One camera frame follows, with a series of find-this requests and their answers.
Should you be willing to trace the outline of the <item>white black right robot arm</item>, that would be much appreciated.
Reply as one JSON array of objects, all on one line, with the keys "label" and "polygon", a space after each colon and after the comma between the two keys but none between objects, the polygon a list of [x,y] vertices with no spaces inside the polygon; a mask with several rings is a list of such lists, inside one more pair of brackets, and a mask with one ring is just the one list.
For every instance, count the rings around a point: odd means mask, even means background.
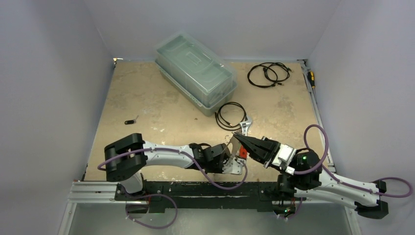
[{"label": "white black right robot arm", "polygon": [[389,213],[388,203],[380,194],[386,192],[382,180],[359,182],[331,173],[310,148],[295,149],[277,141],[234,134],[249,157],[280,172],[275,186],[264,189],[267,197],[278,200],[316,198],[338,203],[370,219],[382,219]]}]

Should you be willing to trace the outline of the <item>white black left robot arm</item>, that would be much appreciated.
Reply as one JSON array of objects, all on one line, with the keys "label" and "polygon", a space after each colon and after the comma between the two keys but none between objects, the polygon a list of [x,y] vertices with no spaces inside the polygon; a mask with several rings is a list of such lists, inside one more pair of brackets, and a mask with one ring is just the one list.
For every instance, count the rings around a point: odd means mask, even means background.
[{"label": "white black left robot arm", "polygon": [[145,166],[175,166],[182,169],[201,170],[203,173],[242,173],[242,164],[222,143],[190,143],[170,146],[145,141],[139,133],[119,139],[104,148],[105,161],[98,170],[106,172],[108,182],[119,182],[133,199],[140,200],[146,187],[140,170]]}]

